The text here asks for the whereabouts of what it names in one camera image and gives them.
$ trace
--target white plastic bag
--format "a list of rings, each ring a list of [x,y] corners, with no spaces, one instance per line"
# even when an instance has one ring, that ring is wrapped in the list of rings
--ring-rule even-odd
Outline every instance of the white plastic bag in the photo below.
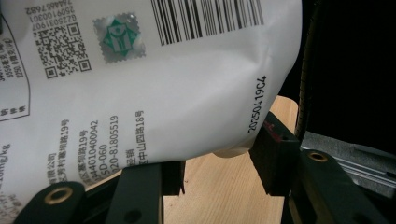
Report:
[[[44,187],[249,149],[296,59],[299,0],[3,0],[0,222]]]

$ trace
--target batch code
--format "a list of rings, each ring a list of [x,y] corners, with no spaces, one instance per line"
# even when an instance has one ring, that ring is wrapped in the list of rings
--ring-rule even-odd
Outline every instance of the batch code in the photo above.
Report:
[[[267,77],[264,76],[262,78],[257,78],[256,92],[254,97],[254,107],[251,114],[251,120],[248,127],[248,133],[256,131],[257,124],[260,119],[260,111],[262,110],[262,97],[264,97],[264,87],[265,87],[265,79]]]

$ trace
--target qr code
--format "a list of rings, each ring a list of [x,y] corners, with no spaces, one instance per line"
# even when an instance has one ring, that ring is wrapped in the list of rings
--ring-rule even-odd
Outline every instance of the qr code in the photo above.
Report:
[[[77,23],[34,32],[34,37],[47,78],[91,70]]]

